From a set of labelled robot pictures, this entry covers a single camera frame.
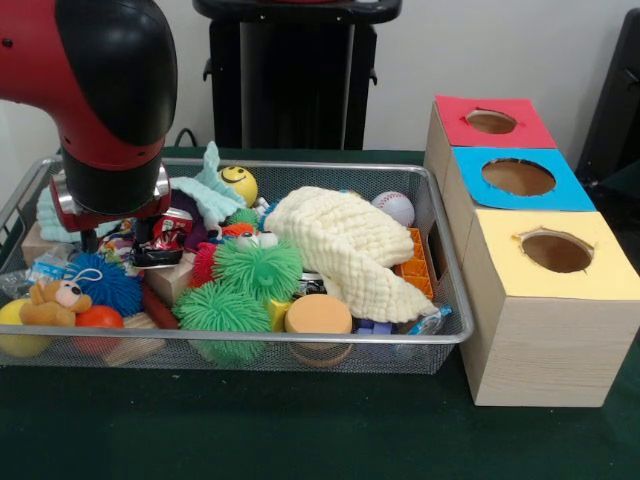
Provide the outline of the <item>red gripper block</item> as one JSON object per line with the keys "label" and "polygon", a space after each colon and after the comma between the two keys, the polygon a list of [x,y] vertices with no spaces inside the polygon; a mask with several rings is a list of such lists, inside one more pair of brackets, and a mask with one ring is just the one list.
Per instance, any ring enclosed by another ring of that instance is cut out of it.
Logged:
{"label": "red gripper block", "polygon": [[64,228],[69,232],[81,231],[81,250],[85,253],[98,251],[95,228],[125,218],[137,219],[133,248],[148,248],[153,240],[151,217],[164,213],[171,201],[170,179],[164,164],[159,164],[155,175],[147,176],[146,180],[137,178],[134,170],[99,174],[75,192],[69,189],[67,175],[61,170],[51,178],[49,191]]}

